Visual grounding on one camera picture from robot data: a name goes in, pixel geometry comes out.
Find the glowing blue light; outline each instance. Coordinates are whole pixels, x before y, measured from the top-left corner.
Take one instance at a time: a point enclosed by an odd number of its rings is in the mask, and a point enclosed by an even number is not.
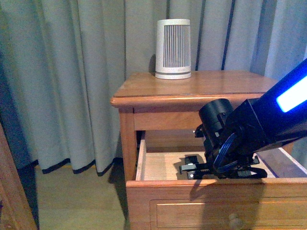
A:
[[[286,113],[289,110],[297,107],[299,104],[307,100],[307,76],[282,95],[277,97],[276,101],[281,110]]]

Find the floor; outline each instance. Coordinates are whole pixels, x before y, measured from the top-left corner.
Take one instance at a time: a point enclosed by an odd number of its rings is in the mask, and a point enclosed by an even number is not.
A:
[[[115,164],[98,177],[95,168],[73,174],[64,166],[36,169],[40,230],[129,230],[124,172]]]

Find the lower drawer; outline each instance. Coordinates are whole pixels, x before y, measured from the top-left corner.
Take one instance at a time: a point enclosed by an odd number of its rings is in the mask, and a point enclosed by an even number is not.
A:
[[[236,221],[242,229],[307,228],[306,170],[282,149],[260,153],[272,178],[224,180],[185,180],[178,167],[188,153],[147,150],[144,136],[137,180],[127,182],[132,230],[226,230]]]

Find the white cylindrical speaker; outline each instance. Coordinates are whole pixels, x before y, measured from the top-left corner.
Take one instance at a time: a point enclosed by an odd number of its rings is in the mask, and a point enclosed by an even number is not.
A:
[[[190,20],[158,21],[155,76],[171,80],[189,78],[190,46]]]

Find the drawer knob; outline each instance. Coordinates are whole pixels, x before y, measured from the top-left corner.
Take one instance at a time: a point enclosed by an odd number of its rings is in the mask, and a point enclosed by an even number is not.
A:
[[[238,214],[232,213],[229,215],[229,227],[232,230],[241,230],[243,229],[244,223],[243,221],[239,218]]]

